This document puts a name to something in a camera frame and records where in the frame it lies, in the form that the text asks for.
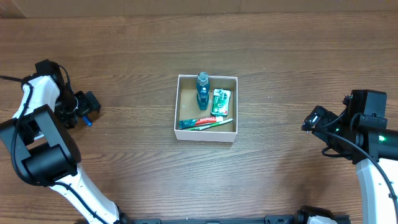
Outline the blue disposable razor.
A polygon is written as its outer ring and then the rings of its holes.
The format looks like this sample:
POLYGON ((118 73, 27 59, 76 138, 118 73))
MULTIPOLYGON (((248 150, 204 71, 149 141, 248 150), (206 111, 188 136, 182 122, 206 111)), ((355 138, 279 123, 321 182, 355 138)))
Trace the blue disposable razor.
POLYGON ((82 119, 89 127, 91 127, 93 125, 93 123, 87 116, 82 117, 82 119))

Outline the red teal toothpaste tube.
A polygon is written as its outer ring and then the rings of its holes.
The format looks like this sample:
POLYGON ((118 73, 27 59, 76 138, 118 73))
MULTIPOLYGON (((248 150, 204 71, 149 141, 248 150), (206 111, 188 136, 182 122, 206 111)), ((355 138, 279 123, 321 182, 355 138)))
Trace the red teal toothpaste tube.
POLYGON ((211 116, 211 117, 200 118, 200 119, 186 119, 186 120, 181 120, 178 122, 178 128, 179 129, 193 128, 196 126, 203 126, 206 124, 213 124, 213 123, 221 122, 223 120, 224 120, 224 118, 222 116, 211 116))

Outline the green white soap packet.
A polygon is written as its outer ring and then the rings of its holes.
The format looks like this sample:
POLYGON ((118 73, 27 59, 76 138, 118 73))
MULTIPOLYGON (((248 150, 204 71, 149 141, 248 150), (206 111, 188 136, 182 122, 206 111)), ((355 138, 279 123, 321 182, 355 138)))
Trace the green white soap packet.
POLYGON ((230 90, 215 88, 213 91, 211 114, 213 116, 227 116, 229 112, 230 98, 230 90))

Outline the teal mouthwash bottle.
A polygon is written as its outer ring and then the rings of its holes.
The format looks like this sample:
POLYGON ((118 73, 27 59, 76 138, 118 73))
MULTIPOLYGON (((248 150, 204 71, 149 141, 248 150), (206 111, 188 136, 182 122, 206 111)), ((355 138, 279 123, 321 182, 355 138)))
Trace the teal mouthwash bottle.
POLYGON ((200 72, 197 76, 197 103, 200 110, 207 110, 209 102, 210 83, 206 72, 200 72))

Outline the green white toothbrush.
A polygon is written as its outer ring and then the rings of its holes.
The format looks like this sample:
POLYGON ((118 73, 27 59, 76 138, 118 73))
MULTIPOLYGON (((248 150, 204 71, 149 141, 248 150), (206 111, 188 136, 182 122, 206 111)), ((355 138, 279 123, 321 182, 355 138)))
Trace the green white toothbrush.
POLYGON ((228 123, 230 123, 232 121, 233 121, 233 118, 230 118, 230 119, 227 119, 225 121, 219 121, 219 122, 212 123, 212 124, 207 124, 207 125, 204 125, 204 126, 196 126, 196 127, 192 127, 192 128, 187 128, 186 131, 202 131, 202 130, 213 128, 213 127, 216 127, 216 126, 221 126, 221 125, 224 125, 224 124, 228 124, 228 123))

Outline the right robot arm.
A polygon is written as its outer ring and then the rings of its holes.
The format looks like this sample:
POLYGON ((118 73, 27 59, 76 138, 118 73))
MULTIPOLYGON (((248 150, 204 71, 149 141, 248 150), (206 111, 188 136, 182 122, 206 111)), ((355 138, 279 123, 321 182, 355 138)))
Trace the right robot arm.
POLYGON ((355 165, 363 223, 397 223, 397 131, 387 128, 386 101, 385 92, 352 90, 340 115, 316 106, 302 125, 326 144, 324 156, 355 165))

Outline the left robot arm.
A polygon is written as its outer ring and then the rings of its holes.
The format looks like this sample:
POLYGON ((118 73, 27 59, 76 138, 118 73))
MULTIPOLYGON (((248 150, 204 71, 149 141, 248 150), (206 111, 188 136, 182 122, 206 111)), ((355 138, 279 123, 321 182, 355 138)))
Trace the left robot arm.
POLYGON ((19 109, 1 123, 1 141, 17 176, 25 183, 50 187, 65 197, 88 223, 130 223, 131 219, 90 180, 69 134, 79 119, 101 105, 90 91, 74 92, 66 69, 48 59, 36 72, 15 79, 24 93, 19 109))

